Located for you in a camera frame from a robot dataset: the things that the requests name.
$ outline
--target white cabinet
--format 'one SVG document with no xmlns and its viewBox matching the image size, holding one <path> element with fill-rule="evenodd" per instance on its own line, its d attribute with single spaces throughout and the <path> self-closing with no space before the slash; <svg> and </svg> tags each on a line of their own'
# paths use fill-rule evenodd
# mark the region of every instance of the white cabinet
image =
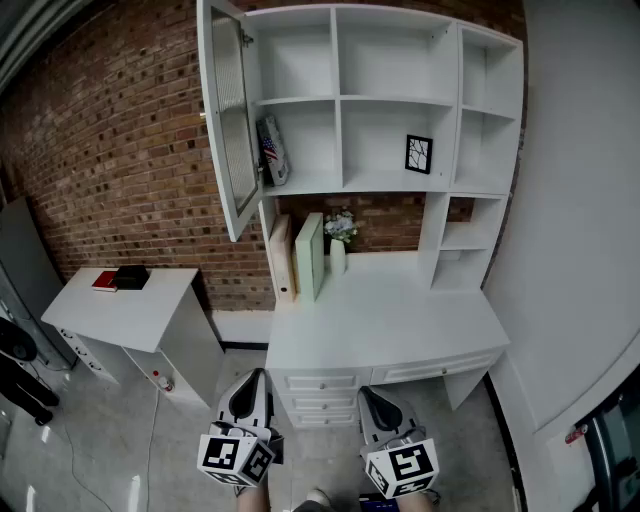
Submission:
<svg viewBox="0 0 640 512">
<path fill-rule="evenodd" d="M 198 0 L 198 46 L 232 240 L 259 211 L 271 262 L 277 196 L 426 193 L 417 251 L 349 255 L 347 272 L 327 272 L 312 304 L 280 301 L 274 279 L 267 367 L 293 423 L 350 425 L 357 413 L 323 414 L 317 404 L 329 409 L 338 403 L 330 394 L 348 400 L 361 384 L 441 375 L 442 361 L 480 375 L 509 342 L 480 286 L 516 162 L 522 42 L 408 9 L 243 13 Z M 255 121 L 267 114 L 291 167 L 279 187 L 264 186 L 258 167 Z M 407 135 L 433 140 L 429 174 L 405 169 Z M 470 222 L 447 220 L 459 198 L 473 200 Z M 457 405 L 459 386 L 454 393 Z"/>
<path fill-rule="evenodd" d="M 99 292 L 104 270 L 81 268 L 44 313 L 98 377 L 144 375 L 169 399 L 213 405 L 223 352 L 191 287 L 197 269 L 153 269 L 142 290 Z"/>
</svg>

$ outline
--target white desk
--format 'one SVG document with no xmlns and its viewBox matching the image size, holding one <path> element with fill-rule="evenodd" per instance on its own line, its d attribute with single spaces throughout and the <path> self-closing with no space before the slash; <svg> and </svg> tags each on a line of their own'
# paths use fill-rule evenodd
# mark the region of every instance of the white desk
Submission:
<svg viewBox="0 0 640 512">
<path fill-rule="evenodd" d="M 348 262 L 276 305 L 266 367 L 294 426 L 355 425 L 360 386 L 439 376 L 458 407 L 509 344 L 482 291 L 429 290 L 415 252 Z"/>
<path fill-rule="evenodd" d="M 142 290 L 91 288 L 107 268 L 82 268 L 42 316 L 99 377 L 123 383 L 135 367 L 168 398 L 212 405 L 222 348 L 193 292 L 197 269 L 152 269 Z"/>
</svg>

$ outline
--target red brick wall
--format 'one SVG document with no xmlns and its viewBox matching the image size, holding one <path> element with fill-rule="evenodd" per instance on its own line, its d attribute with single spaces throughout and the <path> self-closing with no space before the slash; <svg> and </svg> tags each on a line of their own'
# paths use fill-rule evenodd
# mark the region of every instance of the red brick wall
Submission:
<svg viewBox="0 0 640 512">
<path fill-rule="evenodd" d="M 519 0 L 372 3 L 525 35 Z M 0 98 L 3 182 L 9 197 L 30 197 L 64 278 L 81 266 L 195 266 L 205 307 L 273 308 L 259 222 L 239 243 L 226 234 L 202 108 L 193 0 L 96 0 L 30 59 Z M 356 250 L 413 248 L 420 200 L 348 196 L 383 210 L 361 219 Z"/>
<path fill-rule="evenodd" d="M 424 193 L 314 194 L 279 197 L 277 207 L 278 213 L 291 215 L 294 233 L 312 212 L 327 215 L 348 209 L 358 223 L 358 234 L 347 247 L 352 253 L 415 251 L 420 242 L 425 199 Z M 472 213 L 473 199 L 453 198 L 447 220 L 469 222 Z M 327 254 L 330 241 L 325 237 Z"/>
</svg>

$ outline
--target framed picture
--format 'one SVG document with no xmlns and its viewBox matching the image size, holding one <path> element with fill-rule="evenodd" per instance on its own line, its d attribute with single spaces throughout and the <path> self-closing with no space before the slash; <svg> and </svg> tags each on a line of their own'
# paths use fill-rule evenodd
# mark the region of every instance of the framed picture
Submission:
<svg viewBox="0 0 640 512">
<path fill-rule="evenodd" d="M 404 168 L 410 171 L 429 174 L 431 172 L 431 152 L 433 139 L 407 135 L 407 155 Z"/>
</svg>

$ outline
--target black box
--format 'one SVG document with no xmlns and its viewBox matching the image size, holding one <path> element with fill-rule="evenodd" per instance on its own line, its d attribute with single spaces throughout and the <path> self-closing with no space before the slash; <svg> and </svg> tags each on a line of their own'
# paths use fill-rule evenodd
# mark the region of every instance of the black box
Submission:
<svg viewBox="0 0 640 512">
<path fill-rule="evenodd" d="M 144 265 L 124 265 L 113 278 L 118 290 L 142 290 L 149 280 L 149 272 Z"/>
</svg>

